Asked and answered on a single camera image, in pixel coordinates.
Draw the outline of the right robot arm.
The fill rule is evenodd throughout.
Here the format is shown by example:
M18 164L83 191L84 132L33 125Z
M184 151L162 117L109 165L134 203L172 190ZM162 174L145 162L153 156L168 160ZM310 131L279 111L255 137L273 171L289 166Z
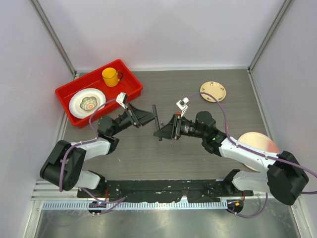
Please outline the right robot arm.
M207 111L198 112L194 121L174 114L154 136L175 140L181 136L200 138L207 152L254 168L254 173L236 170L229 175L223 188L230 196L252 190L269 193L279 202L293 205L309 182L292 153L276 154L239 142L217 129L216 121Z

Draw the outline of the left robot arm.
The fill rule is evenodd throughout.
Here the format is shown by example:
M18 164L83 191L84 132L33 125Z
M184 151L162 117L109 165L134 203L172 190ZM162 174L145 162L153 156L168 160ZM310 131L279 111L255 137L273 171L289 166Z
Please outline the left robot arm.
M80 188L86 189L95 198L102 197L106 191L105 177L83 170L84 162L114 152L119 143L119 139L115 138L116 134L130 126L145 126L153 120L158 120L156 106L149 112L138 109L131 103L125 105L124 112L115 119L103 116L98 121L96 138L75 143L58 141L44 162L40 177L58 186L60 191Z

